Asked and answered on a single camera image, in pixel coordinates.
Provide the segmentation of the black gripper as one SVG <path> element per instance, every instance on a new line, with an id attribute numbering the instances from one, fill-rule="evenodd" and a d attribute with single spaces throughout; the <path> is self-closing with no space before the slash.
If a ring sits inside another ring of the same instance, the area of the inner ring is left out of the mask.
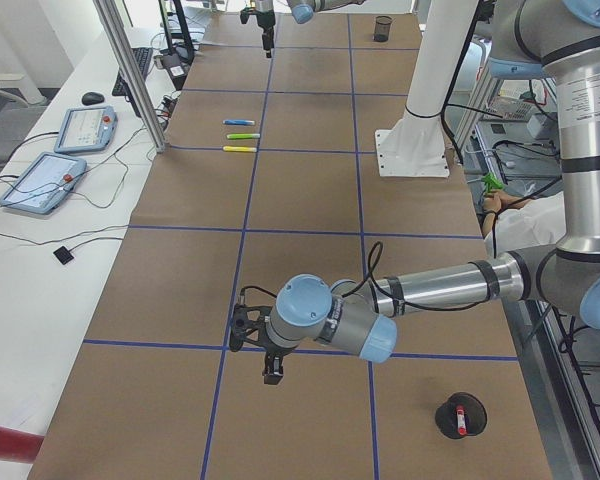
<path id="1" fill-rule="evenodd" d="M 265 349 L 265 366 L 262 373 L 266 385 L 278 385 L 284 378 L 283 359 L 293 352 L 292 347 L 276 344 L 269 333 L 269 322 L 265 322 L 260 339 Z"/>
<path id="2" fill-rule="evenodd" d="M 239 12 L 242 24 L 246 24 L 250 17 L 255 17 L 257 24 L 263 29 L 262 45 L 267 58 L 272 57 L 273 28 L 276 23 L 275 11 L 272 0 L 249 0 Z"/>

